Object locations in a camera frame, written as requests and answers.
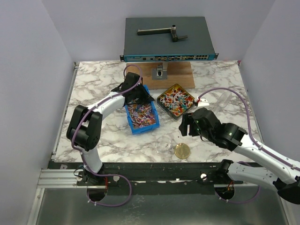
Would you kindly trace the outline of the blue plastic candy bin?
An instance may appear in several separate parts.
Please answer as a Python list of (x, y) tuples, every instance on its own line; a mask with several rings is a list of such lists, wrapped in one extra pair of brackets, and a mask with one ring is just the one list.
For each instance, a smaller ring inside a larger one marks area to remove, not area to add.
[(149, 103), (126, 105), (127, 120), (132, 135), (139, 135), (153, 131), (160, 127), (158, 113), (154, 101)]

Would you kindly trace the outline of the gold jar lid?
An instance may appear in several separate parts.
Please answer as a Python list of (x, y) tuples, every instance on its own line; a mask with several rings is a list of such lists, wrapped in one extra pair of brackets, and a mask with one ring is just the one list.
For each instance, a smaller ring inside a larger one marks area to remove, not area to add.
[(174, 154), (177, 158), (186, 159), (190, 155), (190, 148), (185, 143), (179, 143), (174, 147)]

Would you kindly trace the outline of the square tin of lollipops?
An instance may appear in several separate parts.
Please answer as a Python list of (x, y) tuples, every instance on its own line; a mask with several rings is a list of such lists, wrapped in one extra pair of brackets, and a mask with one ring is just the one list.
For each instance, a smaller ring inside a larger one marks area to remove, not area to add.
[(179, 84), (174, 84), (157, 97), (160, 106), (173, 120), (178, 121), (181, 116), (192, 109), (195, 98)]

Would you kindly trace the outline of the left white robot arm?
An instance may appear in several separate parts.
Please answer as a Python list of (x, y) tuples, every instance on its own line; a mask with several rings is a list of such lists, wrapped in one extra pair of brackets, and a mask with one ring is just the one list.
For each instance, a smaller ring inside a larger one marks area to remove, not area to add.
[(90, 106), (78, 105), (67, 129), (67, 139), (74, 150), (79, 151), (84, 169), (89, 171), (88, 180), (93, 185), (103, 182), (101, 170), (103, 163), (98, 155), (97, 145), (101, 136), (103, 120), (114, 111), (137, 100), (139, 104), (150, 103), (154, 99), (143, 86), (143, 78), (132, 72), (125, 75), (125, 80), (102, 100)]

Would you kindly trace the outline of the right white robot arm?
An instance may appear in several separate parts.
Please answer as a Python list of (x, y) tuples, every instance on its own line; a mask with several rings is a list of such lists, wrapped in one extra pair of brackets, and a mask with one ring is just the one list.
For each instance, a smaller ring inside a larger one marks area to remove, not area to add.
[(250, 134), (233, 123), (221, 123), (213, 111), (200, 108), (184, 113), (179, 126), (182, 136), (204, 137), (219, 148), (246, 156), (259, 167), (241, 165), (222, 160), (214, 174), (214, 181), (245, 181), (270, 188), (284, 200), (300, 203), (300, 163), (252, 138)]

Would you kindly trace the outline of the clear plastic scoop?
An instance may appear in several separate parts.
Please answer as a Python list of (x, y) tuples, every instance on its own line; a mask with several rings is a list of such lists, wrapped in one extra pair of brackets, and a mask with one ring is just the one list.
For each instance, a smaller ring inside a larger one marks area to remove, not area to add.
[(217, 106), (221, 108), (225, 108), (232, 99), (231, 92), (224, 92), (219, 99), (217, 100)]

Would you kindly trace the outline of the clear glass jar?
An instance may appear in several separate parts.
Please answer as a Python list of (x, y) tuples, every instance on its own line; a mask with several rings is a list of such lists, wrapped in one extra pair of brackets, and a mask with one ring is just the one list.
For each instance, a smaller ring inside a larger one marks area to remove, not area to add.
[(159, 137), (155, 144), (157, 153), (166, 153), (171, 149), (171, 147), (172, 147), (171, 140), (166, 136)]

